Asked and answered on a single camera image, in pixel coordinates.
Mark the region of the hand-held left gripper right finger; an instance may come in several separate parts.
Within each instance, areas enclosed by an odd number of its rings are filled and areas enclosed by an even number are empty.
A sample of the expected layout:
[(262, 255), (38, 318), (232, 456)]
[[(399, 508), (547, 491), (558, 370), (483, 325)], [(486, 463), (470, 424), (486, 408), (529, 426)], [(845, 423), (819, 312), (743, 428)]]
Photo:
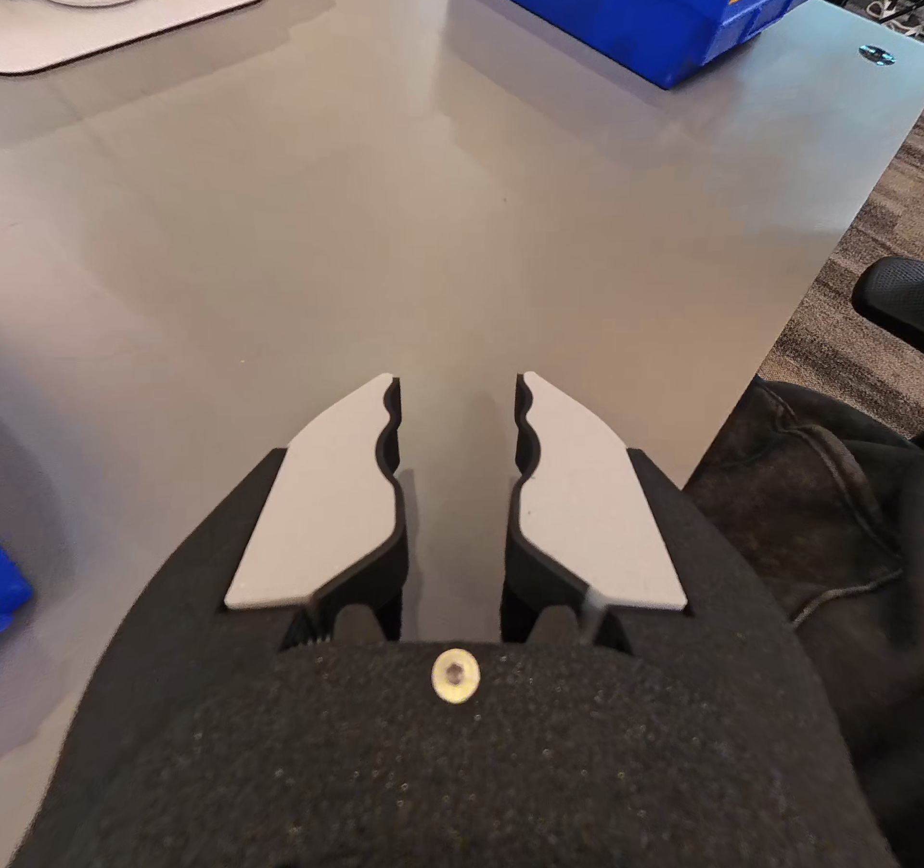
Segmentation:
[(502, 641), (567, 608), (578, 638), (628, 644), (617, 609), (687, 611), (687, 594), (629, 449), (533, 371), (516, 377), (515, 480), (504, 546)]

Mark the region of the grey desk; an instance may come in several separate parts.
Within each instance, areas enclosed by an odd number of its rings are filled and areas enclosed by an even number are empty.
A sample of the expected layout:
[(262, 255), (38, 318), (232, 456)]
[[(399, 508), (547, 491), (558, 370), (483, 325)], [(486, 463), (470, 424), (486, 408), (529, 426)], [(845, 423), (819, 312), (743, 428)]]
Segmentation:
[(822, 0), (670, 91), (505, 0), (263, 0), (3, 79), (2, 866), (152, 576), (371, 378), (411, 639), (498, 635), (517, 374), (684, 485), (922, 93)]

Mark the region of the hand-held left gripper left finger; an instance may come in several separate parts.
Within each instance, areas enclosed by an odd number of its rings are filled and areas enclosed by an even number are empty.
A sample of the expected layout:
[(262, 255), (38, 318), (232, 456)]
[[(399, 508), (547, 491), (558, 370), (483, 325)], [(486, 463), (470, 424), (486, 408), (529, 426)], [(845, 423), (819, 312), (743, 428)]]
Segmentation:
[(409, 573), (399, 377), (380, 374), (290, 441), (225, 593), (230, 610), (376, 610)]

